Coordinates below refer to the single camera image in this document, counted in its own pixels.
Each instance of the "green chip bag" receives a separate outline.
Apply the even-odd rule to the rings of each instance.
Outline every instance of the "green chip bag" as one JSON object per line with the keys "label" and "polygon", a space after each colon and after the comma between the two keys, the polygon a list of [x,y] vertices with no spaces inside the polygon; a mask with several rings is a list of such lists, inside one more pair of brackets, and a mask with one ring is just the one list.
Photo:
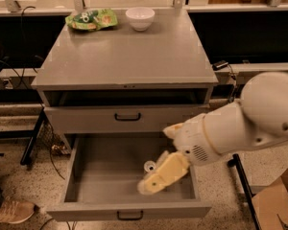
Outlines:
{"label": "green chip bag", "polygon": [[106,27],[116,26],[117,17],[113,10],[83,11],[65,18],[66,25],[77,30],[98,31]]}

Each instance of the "gray cabinet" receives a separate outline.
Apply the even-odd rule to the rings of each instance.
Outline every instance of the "gray cabinet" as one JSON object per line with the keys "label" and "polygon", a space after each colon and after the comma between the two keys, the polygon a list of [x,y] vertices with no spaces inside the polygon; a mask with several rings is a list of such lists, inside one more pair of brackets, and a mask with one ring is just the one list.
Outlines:
{"label": "gray cabinet", "polygon": [[45,113],[72,149],[56,220],[202,218],[194,168],[156,195],[141,195],[143,165],[174,151],[162,130],[207,112],[217,79],[186,11],[156,10],[145,33],[124,11],[119,26],[79,34],[64,28],[38,72]]}

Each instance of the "white robotic arm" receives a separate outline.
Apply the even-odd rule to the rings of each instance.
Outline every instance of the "white robotic arm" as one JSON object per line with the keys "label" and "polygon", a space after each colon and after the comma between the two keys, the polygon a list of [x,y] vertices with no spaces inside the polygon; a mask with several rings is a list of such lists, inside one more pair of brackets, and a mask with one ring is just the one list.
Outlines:
{"label": "white robotic arm", "polygon": [[259,74],[239,102],[165,128],[178,150],[164,153],[138,191],[150,195],[173,184],[191,165],[205,165],[237,150],[261,150],[288,142],[288,74]]}

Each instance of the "bowl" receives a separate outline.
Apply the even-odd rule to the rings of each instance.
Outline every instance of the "bowl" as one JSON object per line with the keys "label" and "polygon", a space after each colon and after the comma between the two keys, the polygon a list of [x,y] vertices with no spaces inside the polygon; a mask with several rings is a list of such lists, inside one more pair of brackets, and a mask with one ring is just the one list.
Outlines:
{"label": "bowl", "polygon": [[136,31],[145,31],[152,25],[155,11],[147,7],[135,7],[128,9],[126,16]]}

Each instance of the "shoe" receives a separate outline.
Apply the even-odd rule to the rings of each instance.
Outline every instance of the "shoe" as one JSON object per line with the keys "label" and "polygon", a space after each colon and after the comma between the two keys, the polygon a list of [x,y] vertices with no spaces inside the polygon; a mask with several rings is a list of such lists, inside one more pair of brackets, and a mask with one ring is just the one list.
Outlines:
{"label": "shoe", "polygon": [[18,224],[35,212],[34,203],[4,199],[0,207],[0,223]]}

